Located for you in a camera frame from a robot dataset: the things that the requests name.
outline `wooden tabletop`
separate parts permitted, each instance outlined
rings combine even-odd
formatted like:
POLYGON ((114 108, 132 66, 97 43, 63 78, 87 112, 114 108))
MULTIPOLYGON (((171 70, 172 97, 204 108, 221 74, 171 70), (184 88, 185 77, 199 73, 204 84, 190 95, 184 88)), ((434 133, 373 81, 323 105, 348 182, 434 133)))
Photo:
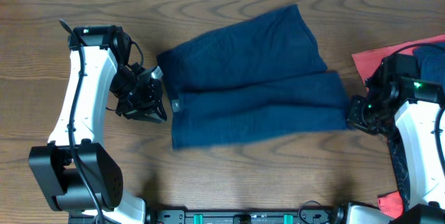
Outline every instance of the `wooden tabletop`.
MULTIPOLYGON (((0 0, 0 222, 66 223, 50 211, 28 166, 46 145, 70 73, 71 26, 117 24, 156 54, 212 29, 296 3, 321 56, 348 94, 366 94, 351 54, 445 32, 445 0, 0 0)), ((137 51, 131 60, 138 61, 137 51)), ((109 97, 109 107, 116 105, 109 97)), ((298 208, 307 200, 377 204, 396 190, 386 140, 360 131, 306 133, 251 145, 172 151, 161 125, 106 113, 105 144, 125 188, 152 206, 298 208)))

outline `navy blue fabric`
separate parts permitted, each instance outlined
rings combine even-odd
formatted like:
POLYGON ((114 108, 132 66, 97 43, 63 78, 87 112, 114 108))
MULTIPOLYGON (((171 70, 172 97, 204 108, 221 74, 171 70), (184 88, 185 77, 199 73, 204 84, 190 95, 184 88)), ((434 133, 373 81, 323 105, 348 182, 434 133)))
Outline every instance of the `navy blue fabric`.
POLYGON ((201 35, 157 56, 173 148, 346 129, 348 98, 296 5, 201 35))
POLYGON ((421 79, 440 83, 445 88, 445 51, 434 47, 419 47, 414 55, 420 65, 421 79))

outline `black wire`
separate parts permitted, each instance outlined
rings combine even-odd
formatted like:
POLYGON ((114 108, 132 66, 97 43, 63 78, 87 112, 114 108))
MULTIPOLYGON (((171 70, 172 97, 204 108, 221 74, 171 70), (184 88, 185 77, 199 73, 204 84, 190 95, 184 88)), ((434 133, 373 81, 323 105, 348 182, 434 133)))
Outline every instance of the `black wire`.
POLYGON ((434 123, 434 136, 436 139, 436 146, 437 146, 437 152, 439 153, 439 160, 440 160, 440 164, 442 165, 442 172, 444 173, 445 176, 445 158, 444 158, 444 152, 442 150, 442 143, 440 140, 440 120, 442 119, 442 116, 444 114, 445 111, 445 107, 441 107, 439 110, 439 113, 437 113, 437 117, 436 117, 436 121, 434 123))
POLYGON ((138 45, 138 43, 134 42, 133 40, 131 41, 132 44, 134 44, 136 46, 136 48, 139 51, 140 54, 140 65, 139 65, 139 69, 142 69, 142 66, 144 66, 144 54, 142 53, 142 50, 140 50, 140 47, 138 45))
MULTIPOLYGON (((306 202, 300 207, 300 209, 298 210, 298 218, 300 218, 300 220, 301 220, 303 223, 305 223, 305 224, 311 224, 311 223, 308 223, 303 217, 301 217, 301 211, 303 210, 303 208, 305 207, 305 205, 308 205, 309 203, 315 203, 315 204, 317 204, 318 206, 323 207, 322 204, 318 203, 318 202, 315 201, 315 200, 308 200, 308 201, 306 201, 306 202)), ((328 211, 326 211, 325 209, 323 209, 323 211, 327 214, 327 219, 328 219, 328 220, 325 221, 325 222, 322 223, 322 224, 329 223, 329 219, 330 219, 330 215, 331 215, 331 213, 328 212, 328 211)))
POLYGON ((434 43, 416 43, 416 44, 411 44, 411 45, 402 47, 401 49, 395 51, 393 54, 398 54, 398 53, 400 53, 401 51, 403 51, 403 50, 405 50, 405 49, 412 48, 412 47, 435 47, 435 48, 437 48, 437 49, 440 49, 440 50, 442 50, 442 51, 445 51, 445 47, 441 47, 441 46, 439 46, 439 45, 437 45, 437 44, 434 44, 434 43))
POLYGON ((70 151, 72 155, 72 159, 74 164, 76 165, 76 168, 79 172, 79 176, 82 179, 83 184, 85 185, 87 191, 89 192, 92 201, 94 202, 97 210, 97 215, 99 216, 99 221, 101 224, 105 224, 104 221, 104 213, 102 213, 102 208, 99 204, 99 201, 95 195, 95 192, 92 190, 92 187, 90 185, 90 182, 85 176, 85 172, 83 171, 83 168, 81 166, 79 155, 77 154, 76 150, 74 149, 74 114, 76 113, 76 107, 77 107, 77 101, 79 100, 79 94, 82 87, 82 81, 83 76, 85 74, 85 60, 83 59, 83 52, 81 48, 81 43, 79 42, 79 39, 77 38, 76 34, 72 31, 72 29, 68 26, 68 24, 63 20, 59 19, 60 25, 71 35, 71 37, 76 41, 77 49, 79 51, 79 57, 80 57, 80 71, 79 71, 79 81, 77 82, 76 92, 74 92, 74 98, 72 100, 71 105, 71 111, 70 111, 70 119, 68 120, 68 141, 70 142, 70 151))

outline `blue towel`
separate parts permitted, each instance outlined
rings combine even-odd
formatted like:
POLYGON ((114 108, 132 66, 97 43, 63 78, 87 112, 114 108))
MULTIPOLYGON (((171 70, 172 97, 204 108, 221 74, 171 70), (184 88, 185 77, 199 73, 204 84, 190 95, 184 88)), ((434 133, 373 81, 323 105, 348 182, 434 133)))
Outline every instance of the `blue towel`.
POLYGON ((157 56, 173 148, 347 129, 348 98, 296 5, 201 35, 157 56))
POLYGON ((434 47, 419 47, 414 50, 420 66, 421 79, 437 82, 445 88, 445 51, 434 47))

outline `wooden table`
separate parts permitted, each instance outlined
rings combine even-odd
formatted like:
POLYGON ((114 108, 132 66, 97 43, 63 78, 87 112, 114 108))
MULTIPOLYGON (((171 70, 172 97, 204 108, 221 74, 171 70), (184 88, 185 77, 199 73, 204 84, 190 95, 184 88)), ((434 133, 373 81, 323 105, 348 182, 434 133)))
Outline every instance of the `wooden table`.
MULTIPOLYGON (((70 72, 72 26, 117 24, 156 54, 201 33, 297 3, 348 94, 366 93, 352 53, 445 32, 445 0, 0 0, 0 222, 66 223, 28 166, 56 125, 70 72)), ((131 56, 138 61, 137 51, 131 56)), ((110 96, 108 105, 115 106, 110 96)), ((152 206, 298 208, 307 200, 376 204, 396 190, 386 140, 359 131, 295 134, 251 145, 173 152, 162 125, 106 114, 105 143, 125 187, 152 206)))

